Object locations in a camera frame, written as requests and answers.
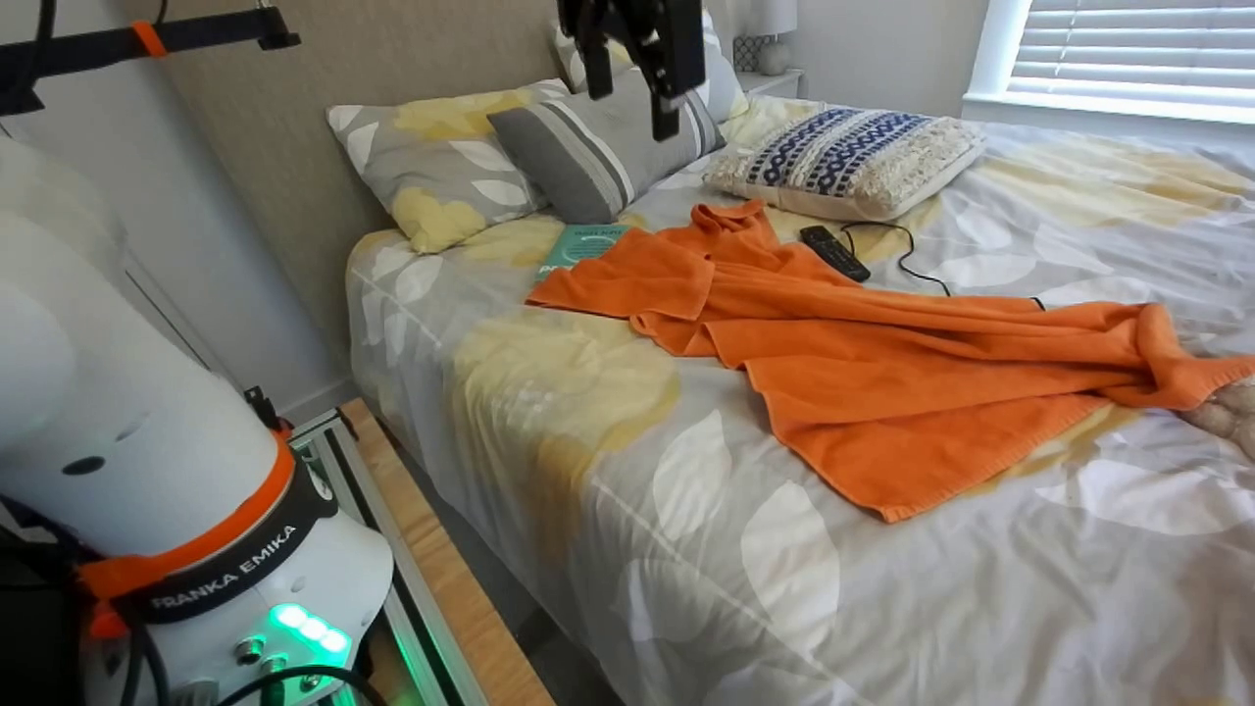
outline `remote control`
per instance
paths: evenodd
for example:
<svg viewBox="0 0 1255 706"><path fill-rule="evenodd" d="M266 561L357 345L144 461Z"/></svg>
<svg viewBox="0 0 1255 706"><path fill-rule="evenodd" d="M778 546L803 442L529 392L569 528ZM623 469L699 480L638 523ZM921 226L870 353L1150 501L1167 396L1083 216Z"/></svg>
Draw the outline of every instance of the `remote control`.
<svg viewBox="0 0 1255 706"><path fill-rule="evenodd" d="M833 272L867 284L870 272L857 259L852 247L844 247L828 226L803 226L799 242L810 242Z"/></svg>

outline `orange bathrobe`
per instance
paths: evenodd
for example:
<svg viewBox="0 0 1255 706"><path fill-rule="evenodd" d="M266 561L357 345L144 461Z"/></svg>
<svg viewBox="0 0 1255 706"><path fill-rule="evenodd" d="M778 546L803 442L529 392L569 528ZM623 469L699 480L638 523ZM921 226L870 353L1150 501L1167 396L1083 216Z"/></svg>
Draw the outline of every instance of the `orange bathrobe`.
<svg viewBox="0 0 1255 706"><path fill-rule="evenodd" d="M1101 401L1184 410L1255 371L1255 357L1184 353L1160 306L863 291L781 247L761 205L628 230L529 301L628 319L667 353L744 369L772 434L888 523L980 485Z"/></svg>

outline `green light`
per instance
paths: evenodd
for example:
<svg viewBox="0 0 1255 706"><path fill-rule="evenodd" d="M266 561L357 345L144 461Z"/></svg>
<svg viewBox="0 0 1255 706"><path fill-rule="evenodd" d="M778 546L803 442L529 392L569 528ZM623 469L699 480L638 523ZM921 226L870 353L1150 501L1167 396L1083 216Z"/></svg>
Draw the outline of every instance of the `green light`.
<svg viewBox="0 0 1255 706"><path fill-rule="evenodd" d="M288 622L288 627L303 627L303 622L310 620L310 610L299 608L299 605L280 605L276 616L280 616L280 622Z"/></svg>
<svg viewBox="0 0 1255 706"><path fill-rule="evenodd" d="M303 637L308 638L323 638L331 627L317 620L317 616L310 616L308 622L303 622Z"/></svg>
<svg viewBox="0 0 1255 706"><path fill-rule="evenodd" d="M327 652L348 652L348 638L344 638L343 630L327 630L327 637L323 637L323 648L327 648Z"/></svg>

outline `window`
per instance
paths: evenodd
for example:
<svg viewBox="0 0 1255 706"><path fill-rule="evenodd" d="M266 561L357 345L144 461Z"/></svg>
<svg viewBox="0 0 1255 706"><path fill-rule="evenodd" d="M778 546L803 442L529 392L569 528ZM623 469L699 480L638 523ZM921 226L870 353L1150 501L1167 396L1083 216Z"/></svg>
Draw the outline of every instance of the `window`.
<svg viewBox="0 0 1255 706"><path fill-rule="evenodd" d="M1255 0L990 0L974 97L1255 125Z"/></svg>

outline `orange band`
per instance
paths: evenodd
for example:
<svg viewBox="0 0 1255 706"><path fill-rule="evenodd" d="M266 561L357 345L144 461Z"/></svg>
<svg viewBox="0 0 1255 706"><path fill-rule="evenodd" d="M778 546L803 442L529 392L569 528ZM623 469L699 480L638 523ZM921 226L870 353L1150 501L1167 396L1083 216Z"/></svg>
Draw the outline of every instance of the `orange band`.
<svg viewBox="0 0 1255 706"><path fill-rule="evenodd" d="M131 23L131 27L133 27L133 39L140 39L144 56L153 56L153 57L169 56L169 47L153 23Z"/></svg>
<svg viewBox="0 0 1255 706"><path fill-rule="evenodd" d="M252 524L259 524L276 501L283 498L283 491L291 485L296 480L296 453L283 440L276 440L280 453L276 453L276 465L266 474L266 484L249 498L241 501L235 515L228 515L219 524L211 524L207 532L169 548L169 553L157 553L157 557L106 557L106 561L92 561L80 570L80 580L87 583L87 593L96 600L118 600L118 596L131 596L136 589L148 589L164 578L178 578L207 557L216 557L219 548L228 548L235 538L245 538Z"/></svg>

